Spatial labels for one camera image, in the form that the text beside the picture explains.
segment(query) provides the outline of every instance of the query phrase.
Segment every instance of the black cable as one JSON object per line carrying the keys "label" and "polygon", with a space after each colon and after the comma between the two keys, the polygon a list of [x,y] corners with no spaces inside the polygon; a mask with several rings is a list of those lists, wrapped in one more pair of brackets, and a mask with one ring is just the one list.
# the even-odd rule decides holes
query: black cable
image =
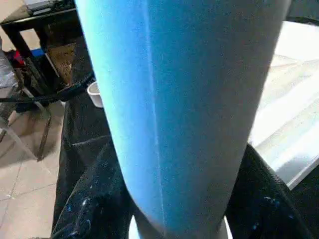
{"label": "black cable", "polygon": [[69,99],[85,92],[88,84],[92,81],[94,77],[94,73],[91,72],[84,80],[73,84],[72,86],[65,88],[56,94],[46,95],[46,96],[37,96],[33,98],[25,97],[25,98],[0,98],[0,103],[11,102],[11,103],[52,103],[55,101],[68,101]]}

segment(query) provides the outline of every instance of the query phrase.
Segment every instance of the blue tube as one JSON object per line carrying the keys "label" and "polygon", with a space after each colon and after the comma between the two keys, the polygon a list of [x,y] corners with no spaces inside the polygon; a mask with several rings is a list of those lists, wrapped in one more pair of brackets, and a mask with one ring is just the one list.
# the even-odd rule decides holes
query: blue tube
{"label": "blue tube", "polygon": [[76,1],[128,191],[167,238],[214,238],[289,0]]}

